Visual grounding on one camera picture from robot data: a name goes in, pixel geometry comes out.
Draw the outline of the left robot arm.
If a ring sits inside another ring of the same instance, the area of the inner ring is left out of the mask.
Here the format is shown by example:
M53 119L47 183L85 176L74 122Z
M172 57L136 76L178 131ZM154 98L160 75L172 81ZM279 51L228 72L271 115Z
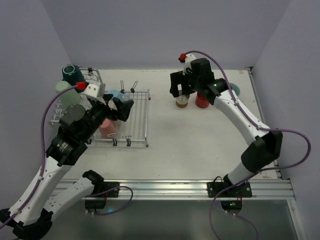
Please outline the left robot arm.
M1 222L11 227L17 238L42 239L58 215L75 202L108 192L104 188L104 178L88 170L69 188L51 197L60 180L87 150L91 137L102 123L106 119L125 122L129 118L134 101L121 101L115 97L113 102L116 109L99 101L88 110L80 104L65 109L57 135L44 153L38 175L13 206L0 211Z

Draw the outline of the light blue mug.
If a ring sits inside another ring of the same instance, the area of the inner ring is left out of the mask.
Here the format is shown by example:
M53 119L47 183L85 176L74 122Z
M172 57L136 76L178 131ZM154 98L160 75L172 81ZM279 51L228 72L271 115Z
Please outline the light blue mug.
M107 91L105 91L105 93L112 94L113 98L118 98L122 102L125 102L125 101L128 101L131 99L129 95L122 93L122 92L115 90L115 89L107 90Z

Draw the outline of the pale green mug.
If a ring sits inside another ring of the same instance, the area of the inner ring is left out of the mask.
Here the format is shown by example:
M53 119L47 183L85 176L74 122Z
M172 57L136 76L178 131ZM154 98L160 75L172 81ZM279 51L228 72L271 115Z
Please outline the pale green mug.
M231 86L232 90L235 92L236 96L239 97L241 94L240 88L232 82L230 83L230 86Z

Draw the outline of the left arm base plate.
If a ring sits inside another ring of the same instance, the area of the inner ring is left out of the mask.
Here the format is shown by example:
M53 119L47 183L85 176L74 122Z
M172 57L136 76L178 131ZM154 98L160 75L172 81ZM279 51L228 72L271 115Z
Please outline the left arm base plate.
M97 198L117 198L119 196L119 186L118 181L103 181L94 187L92 195Z

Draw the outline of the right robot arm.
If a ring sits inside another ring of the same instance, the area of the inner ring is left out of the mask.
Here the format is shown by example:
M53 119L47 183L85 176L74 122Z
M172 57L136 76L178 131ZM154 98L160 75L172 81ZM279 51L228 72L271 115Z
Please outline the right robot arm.
M223 178L226 187L240 185L243 179L279 158L282 132L270 130L255 117L239 100L226 79L215 78L208 59L183 53L179 61L183 64L183 70L170 74L169 92L172 96L177 98L180 94L200 94L233 123L247 143L240 163Z

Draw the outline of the red mug black handle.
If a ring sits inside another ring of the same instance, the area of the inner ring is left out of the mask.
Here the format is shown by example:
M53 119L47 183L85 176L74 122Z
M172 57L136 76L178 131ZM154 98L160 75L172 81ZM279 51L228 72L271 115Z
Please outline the red mug black handle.
M205 109L210 105L210 102L198 92L196 94L195 104L198 108Z

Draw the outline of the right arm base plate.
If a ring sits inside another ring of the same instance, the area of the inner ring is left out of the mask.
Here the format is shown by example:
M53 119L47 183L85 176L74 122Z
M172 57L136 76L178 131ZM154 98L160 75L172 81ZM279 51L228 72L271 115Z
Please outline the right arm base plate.
M224 190L226 187L221 181L217 182L207 182L206 189L209 198L214 198L220 191ZM241 185L235 186L222 192L219 198L251 198L253 196L251 185L249 182L245 182Z

